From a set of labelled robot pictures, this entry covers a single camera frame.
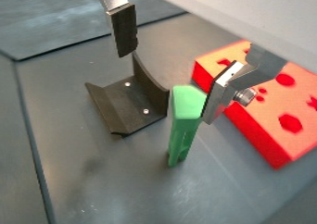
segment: black curved bracket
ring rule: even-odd
[[[102,88],[86,87],[107,123],[110,133],[123,136],[167,116],[170,91],[151,77],[137,53],[133,53],[134,76]]]

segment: gray table surface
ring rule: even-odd
[[[0,56],[0,223],[46,224],[14,66]]]
[[[138,53],[167,88],[194,58],[240,38],[193,15],[139,28]],[[188,160],[167,168],[171,111],[131,136],[110,135],[85,82],[133,74],[103,38],[16,65],[52,213],[63,223],[261,223],[317,178],[317,150],[273,171],[225,116],[200,127]]]

